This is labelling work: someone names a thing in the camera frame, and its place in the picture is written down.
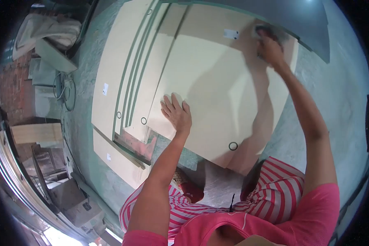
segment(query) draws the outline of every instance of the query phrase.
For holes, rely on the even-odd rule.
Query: hand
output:
[[[272,65],[274,69],[283,66],[286,61],[284,60],[284,54],[282,47],[278,42],[268,37],[264,30],[257,32],[262,40],[257,41],[257,51],[262,55],[264,60]]]
[[[160,102],[161,112],[172,123],[177,134],[188,136],[192,124],[190,107],[185,101],[182,102],[181,107],[173,93],[171,94],[171,100],[172,103],[167,96],[164,96],[164,101]]]

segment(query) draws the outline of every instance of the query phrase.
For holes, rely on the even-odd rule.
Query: woman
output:
[[[172,94],[161,103],[176,129],[148,179],[125,202],[123,245],[326,245],[339,215],[339,189],[329,132],[310,94],[291,73],[277,42],[264,32],[258,52],[283,78],[306,140],[306,174],[268,158],[252,192],[232,208],[196,204],[203,193],[176,166],[192,125],[190,108]],[[182,195],[170,185],[174,180]]]

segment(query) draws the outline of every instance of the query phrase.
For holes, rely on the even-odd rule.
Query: pink and white striped shirt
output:
[[[323,184],[300,199],[293,217],[274,225],[244,212],[200,214],[184,223],[175,236],[175,246],[206,245],[212,232],[223,225],[235,228],[244,238],[262,236],[276,244],[327,245],[339,216],[339,188]],[[123,246],[166,246],[167,239],[148,231],[125,234]]]

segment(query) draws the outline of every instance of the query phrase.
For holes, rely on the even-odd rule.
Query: workshop floor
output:
[[[64,135],[75,162],[86,182],[116,214],[133,188],[93,152],[93,126],[90,121],[100,57],[123,2],[100,0],[82,46],[74,57],[79,65],[79,69],[73,73],[77,86],[74,111],[63,110],[62,113]],[[326,64],[300,46],[295,74],[313,96],[330,130],[343,205],[363,176],[368,159],[365,107],[369,74],[364,53],[349,22],[332,0],[323,2],[329,22],[330,63]],[[162,136],[157,138],[151,163],[156,161],[168,142]],[[290,96],[272,138],[262,153],[263,158],[269,155],[305,172],[305,140]],[[192,180],[204,187],[205,197],[201,203],[228,207],[234,193],[235,201],[239,200],[243,176],[211,164],[187,150],[183,151],[179,166]],[[113,229],[123,236],[118,227]]]

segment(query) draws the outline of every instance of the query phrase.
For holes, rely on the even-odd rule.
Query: red striped clothing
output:
[[[288,221],[294,215],[297,204],[302,196],[304,174],[299,170],[275,158],[266,159],[261,168],[256,189],[246,201],[234,204],[233,211],[245,212],[255,217],[279,224]],[[124,232],[141,192],[143,184],[126,200],[120,210],[119,219]],[[182,225],[200,214],[227,213],[228,208],[216,208],[203,204],[190,204],[179,190],[170,186],[170,223],[168,241],[172,242]]]

